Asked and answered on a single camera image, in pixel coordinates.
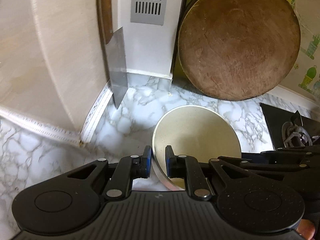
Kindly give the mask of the person's right hand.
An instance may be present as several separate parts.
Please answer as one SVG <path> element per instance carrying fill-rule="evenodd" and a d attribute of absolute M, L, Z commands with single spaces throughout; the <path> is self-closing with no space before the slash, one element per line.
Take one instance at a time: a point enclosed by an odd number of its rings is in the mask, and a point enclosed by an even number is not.
<path fill-rule="evenodd" d="M 315 235 L 315 226 L 314 224 L 307 219 L 302 219 L 299 223 L 299 226 L 296 230 L 304 239 L 312 240 Z"/>

